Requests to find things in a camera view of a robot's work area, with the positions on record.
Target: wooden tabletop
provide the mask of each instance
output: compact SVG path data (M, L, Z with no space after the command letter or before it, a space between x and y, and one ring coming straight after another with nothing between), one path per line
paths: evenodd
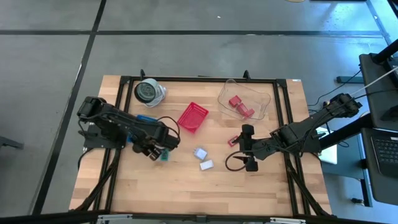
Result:
M105 75L99 96L114 104L120 76ZM169 161L152 161L143 154L132 151L131 145L121 153L116 180L112 212L137 213L205 213L212 215L292 215L283 155L277 152L259 161L258 172L231 172L224 166L225 158L239 146L226 142L239 135L241 125L235 118L218 110L217 97L223 83L210 82L160 82L167 88L167 96L155 108L147 108L131 98L129 112L154 118L171 116L178 120L191 102L209 111L206 120L195 134L181 129L181 143L169 154ZM242 84L253 90L266 92L271 101L264 119L254 124L254 138L269 137L279 127L275 99L271 84ZM308 117L307 103L300 80L287 80L294 121ZM121 105L124 105L124 90ZM282 89L279 90L284 121L287 122ZM170 127L172 121L164 120ZM200 161L193 156L196 147L202 147L214 162L214 168L201 171ZM70 208L76 208L96 185L100 175L104 149L94 149L81 161ZM228 161L231 167L240 167L236 159ZM331 212L319 160L311 154L302 157L305 183L317 202ZM299 211L302 201L296 186ZM104 207L106 194L101 199Z

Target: small white cube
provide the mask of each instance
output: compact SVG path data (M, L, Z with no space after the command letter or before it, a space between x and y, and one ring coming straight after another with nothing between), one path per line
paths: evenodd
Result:
M193 154L195 155L196 158L204 160L207 155L207 152L202 148L197 148L195 149L195 152Z
M207 170L207 169L212 168L213 166L214 166L213 161L209 160L209 161L206 161L206 162L202 162L200 164L200 169L201 170Z

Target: small red item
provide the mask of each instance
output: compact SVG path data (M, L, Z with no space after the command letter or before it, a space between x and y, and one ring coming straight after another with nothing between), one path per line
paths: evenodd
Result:
M238 107L236 109L239 111L239 113L241 115L244 115L244 116L246 115L246 112L248 112L248 109L246 108L246 106L243 103L238 105Z
M233 138L231 138L230 140L228 140L229 146L233 147L234 145L236 145L237 142L236 142L236 143L233 143L233 141L237 140L237 138L238 138L238 136L234 136Z
M242 100L236 95L229 100L229 104L235 108L238 104L240 104Z
M194 102L191 102L185 109L184 113L182 113L177 123L191 133L195 133L195 131L202 124L208 113L208 110L204 109Z
M253 109L250 109L249 111L247 111L247 112L244 114L244 116L247 117L247 118L251 118L251 116L253 116L253 114L254 114L254 110L253 110Z

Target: transparent bin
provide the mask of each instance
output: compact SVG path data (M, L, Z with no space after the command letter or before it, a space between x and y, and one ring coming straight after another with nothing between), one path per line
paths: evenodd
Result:
M238 96L248 110L254 110L254 114L251 118L241 115L236 108L230 105L229 100L234 96ZM229 79L225 82L223 89L218 95L218 109L222 113L228 114L236 119L240 119L247 123L253 123L265 117L270 100L271 97L268 93L260 93L237 84L233 79Z

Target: red basket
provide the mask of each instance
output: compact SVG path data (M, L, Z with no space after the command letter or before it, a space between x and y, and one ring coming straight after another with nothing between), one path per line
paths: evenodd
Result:
M180 119L178 119L177 123L188 131L195 133L208 113L208 110L194 102L191 102L181 115Z

